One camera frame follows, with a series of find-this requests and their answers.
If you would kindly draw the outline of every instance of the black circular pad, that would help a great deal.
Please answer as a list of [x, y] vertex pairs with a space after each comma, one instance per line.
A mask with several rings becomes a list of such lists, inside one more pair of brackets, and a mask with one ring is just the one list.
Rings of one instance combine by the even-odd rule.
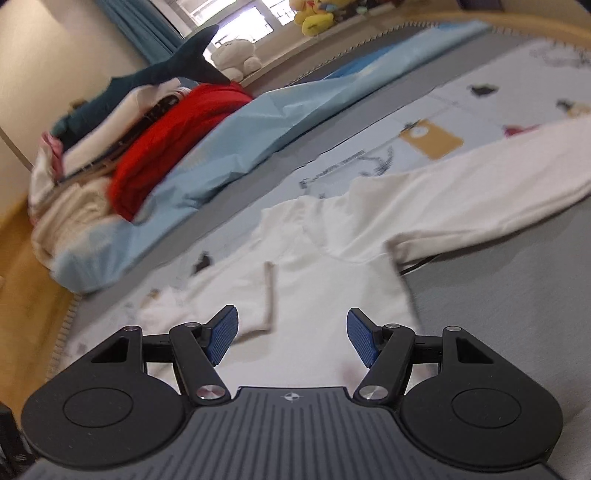
[[180, 396], [125, 363], [75, 363], [37, 390], [22, 412], [31, 447], [59, 465], [104, 469], [166, 445], [184, 420]]
[[521, 414], [516, 399], [493, 388], [472, 388], [459, 393], [452, 400], [452, 409], [460, 420], [482, 429], [506, 427]]
[[514, 367], [478, 367], [442, 372], [406, 394], [400, 417], [411, 436], [463, 469], [503, 471], [544, 459], [562, 430], [554, 397]]
[[121, 390], [89, 388], [72, 395], [64, 405], [64, 414], [81, 427], [108, 427], [131, 413], [134, 401]]

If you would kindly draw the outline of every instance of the logo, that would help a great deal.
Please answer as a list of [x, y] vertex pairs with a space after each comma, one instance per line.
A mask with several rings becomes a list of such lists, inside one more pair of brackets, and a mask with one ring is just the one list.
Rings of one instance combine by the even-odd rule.
[[293, 402], [298, 401], [299, 399], [301, 399], [302, 396], [301, 395], [298, 395], [295, 392], [289, 392], [288, 394], [283, 395], [282, 398], [286, 399], [288, 402], [292, 402], [293, 403]]

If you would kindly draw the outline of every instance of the white teddy bear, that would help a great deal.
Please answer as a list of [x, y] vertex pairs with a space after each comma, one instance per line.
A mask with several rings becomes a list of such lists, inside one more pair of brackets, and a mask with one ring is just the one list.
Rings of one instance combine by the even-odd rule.
[[261, 60], [255, 55], [254, 43], [237, 38], [222, 44], [212, 53], [212, 62], [217, 69], [234, 82], [260, 70]]

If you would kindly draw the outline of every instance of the red sweater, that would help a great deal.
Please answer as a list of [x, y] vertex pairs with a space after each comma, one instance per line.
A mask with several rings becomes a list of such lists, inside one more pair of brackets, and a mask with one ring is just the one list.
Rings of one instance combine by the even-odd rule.
[[133, 220], [168, 172], [217, 124], [251, 100], [235, 82], [193, 89], [123, 154], [108, 191], [113, 209]]

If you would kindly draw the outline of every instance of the yellow plush toy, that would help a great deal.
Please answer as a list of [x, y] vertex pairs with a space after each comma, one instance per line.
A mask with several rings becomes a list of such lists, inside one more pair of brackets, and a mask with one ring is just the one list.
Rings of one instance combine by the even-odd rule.
[[335, 24], [334, 15], [323, 9], [318, 1], [290, 0], [290, 8], [297, 12], [294, 22], [301, 26], [302, 33], [307, 37], [314, 37]]

